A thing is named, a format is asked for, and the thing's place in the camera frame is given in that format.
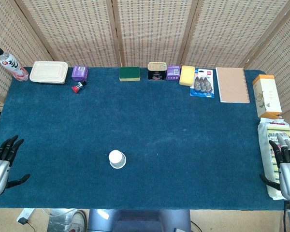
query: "red cap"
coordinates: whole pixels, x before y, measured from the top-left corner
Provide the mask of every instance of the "red cap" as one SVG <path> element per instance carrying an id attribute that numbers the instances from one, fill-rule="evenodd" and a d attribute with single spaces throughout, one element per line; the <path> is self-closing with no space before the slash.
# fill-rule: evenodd
<path id="1" fill-rule="evenodd" d="M 78 93 L 78 91 L 79 91 L 79 89 L 76 86 L 73 86 L 72 89 L 75 93 Z"/>

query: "brown notebook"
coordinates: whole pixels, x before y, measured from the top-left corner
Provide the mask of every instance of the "brown notebook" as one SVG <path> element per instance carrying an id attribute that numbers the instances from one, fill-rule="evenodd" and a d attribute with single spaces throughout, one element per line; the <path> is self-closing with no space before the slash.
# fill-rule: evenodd
<path id="1" fill-rule="evenodd" d="M 249 103 L 243 68 L 216 68 L 220 102 Z"/>

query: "robotic hand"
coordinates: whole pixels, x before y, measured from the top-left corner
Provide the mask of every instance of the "robotic hand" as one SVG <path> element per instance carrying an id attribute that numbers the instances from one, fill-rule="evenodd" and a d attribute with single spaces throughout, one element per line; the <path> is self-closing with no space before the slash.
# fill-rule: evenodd
<path id="1" fill-rule="evenodd" d="M 19 146 L 24 142 L 24 139 L 21 139 L 14 144 L 17 138 L 18 136 L 16 135 L 11 139 L 6 140 L 0 146 L 0 195 L 5 189 L 21 185 L 30 177 L 30 174 L 27 174 L 19 180 L 8 182 L 9 170 L 13 164 Z"/>
<path id="2" fill-rule="evenodd" d="M 277 139 L 280 143 L 281 150 L 273 141 L 270 140 L 269 143 L 275 154 L 280 184 L 268 180 L 262 174 L 260 174 L 260 178 L 268 186 L 280 190 L 281 194 L 287 199 L 287 201 L 289 201 L 285 206 L 290 221 L 290 142 L 288 140 L 283 140 L 280 135 L 277 135 Z"/>

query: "small purple box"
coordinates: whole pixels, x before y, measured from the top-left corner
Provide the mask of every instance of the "small purple box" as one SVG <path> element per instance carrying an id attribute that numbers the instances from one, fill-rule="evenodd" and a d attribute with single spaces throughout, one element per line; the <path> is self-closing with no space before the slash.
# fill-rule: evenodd
<path id="1" fill-rule="evenodd" d="M 168 66 L 166 72 L 166 80 L 168 81 L 178 81 L 180 78 L 180 67 L 179 66 Z"/>
<path id="2" fill-rule="evenodd" d="M 72 72 L 72 79 L 74 81 L 86 81 L 88 68 L 86 66 L 74 66 Z"/>

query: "green sponge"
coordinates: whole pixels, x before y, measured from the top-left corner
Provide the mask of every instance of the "green sponge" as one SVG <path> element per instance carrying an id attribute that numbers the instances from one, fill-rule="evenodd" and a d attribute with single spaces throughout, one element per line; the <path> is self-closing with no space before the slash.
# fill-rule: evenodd
<path id="1" fill-rule="evenodd" d="M 139 81 L 140 67 L 122 67 L 119 68 L 119 80 L 120 81 Z"/>

